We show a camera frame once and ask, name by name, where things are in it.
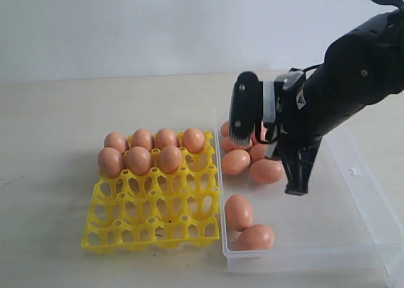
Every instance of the clear plastic container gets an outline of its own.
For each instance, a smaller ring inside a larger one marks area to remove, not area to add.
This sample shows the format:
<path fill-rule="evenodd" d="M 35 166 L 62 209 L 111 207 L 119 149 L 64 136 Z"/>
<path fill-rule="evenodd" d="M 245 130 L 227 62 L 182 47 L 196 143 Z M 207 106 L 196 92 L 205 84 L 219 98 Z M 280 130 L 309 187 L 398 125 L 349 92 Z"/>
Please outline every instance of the clear plastic container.
<path fill-rule="evenodd" d="M 221 125 L 228 110 L 214 110 L 217 163 L 221 165 Z M 323 140 L 309 194 L 290 196 L 286 181 L 259 186 L 245 171 L 222 174 L 221 211 L 226 200 L 242 194 L 254 208 L 254 224 L 276 234 L 271 250 L 236 251 L 235 232 L 221 213 L 223 253 L 232 273 L 284 272 L 384 266 L 388 287 L 404 284 L 404 230 L 349 132 L 342 126 Z"/>

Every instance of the table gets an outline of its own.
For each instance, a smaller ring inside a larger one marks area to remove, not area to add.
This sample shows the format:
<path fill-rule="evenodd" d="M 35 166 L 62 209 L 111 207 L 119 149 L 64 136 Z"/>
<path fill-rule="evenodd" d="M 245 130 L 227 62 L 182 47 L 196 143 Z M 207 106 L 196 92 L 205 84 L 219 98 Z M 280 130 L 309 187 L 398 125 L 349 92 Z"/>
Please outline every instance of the table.
<path fill-rule="evenodd" d="M 261 79 L 279 73 L 258 72 Z M 211 110 L 230 104 L 237 75 L 0 84 L 0 286 L 384 287 L 382 270 L 230 274 L 219 242 L 192 251 L 83 255 L 105 135 L 211 129 Z M 347 122 L 401 221 L 403 99 L 389 97 Z"/>

